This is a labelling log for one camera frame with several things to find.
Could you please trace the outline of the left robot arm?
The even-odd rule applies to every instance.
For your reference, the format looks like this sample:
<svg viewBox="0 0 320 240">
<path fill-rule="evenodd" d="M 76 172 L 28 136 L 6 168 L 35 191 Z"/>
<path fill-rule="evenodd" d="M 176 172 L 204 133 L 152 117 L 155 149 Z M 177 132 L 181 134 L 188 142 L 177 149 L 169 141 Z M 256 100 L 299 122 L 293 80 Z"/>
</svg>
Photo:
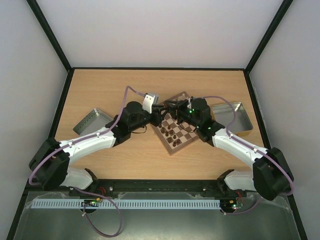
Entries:
<svg viewBox="0 0 320 240">
<path fill-rule="evenodd" d="M 28 183 L 40 185 L 45 191 L 60 186 L 89 189 L 94 183 L 94 174 L 89 169 L 72 167 L 75 161 L 122 144 L 131 137 L 133 131 L 148 124 L 158 126 L 167 113 L 164 105 L 142 105 L 130 101 L 122 106 L 114 120 L 97 131 L 70 140 L 48 138 L 29 163 L 31 175 Z"/>
</svg>

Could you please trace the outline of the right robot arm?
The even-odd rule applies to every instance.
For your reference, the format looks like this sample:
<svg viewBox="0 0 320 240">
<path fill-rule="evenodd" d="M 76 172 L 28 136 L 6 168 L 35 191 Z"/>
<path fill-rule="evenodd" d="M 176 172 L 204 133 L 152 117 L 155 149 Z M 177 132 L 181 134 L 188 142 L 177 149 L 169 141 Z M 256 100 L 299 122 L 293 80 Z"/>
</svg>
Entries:
<svg viewBox="0 0 320 240">
<path fill-rule="evenodd" d="M 282 151 L 254 145 L 230 132 L 228 126 L 215 121 L 206 98 L 166 100 L 165 107 L 179 123 L 192 125 L 199 138 L 209 145 L 222 149 L 247 164 L 252 173 L 231 171 L 218 183 L 218 191 L 229 196 L 235 190 L 258 192 L 272 201 L 279 195 L 294 192 L 294 177 Z"/>
</svg>

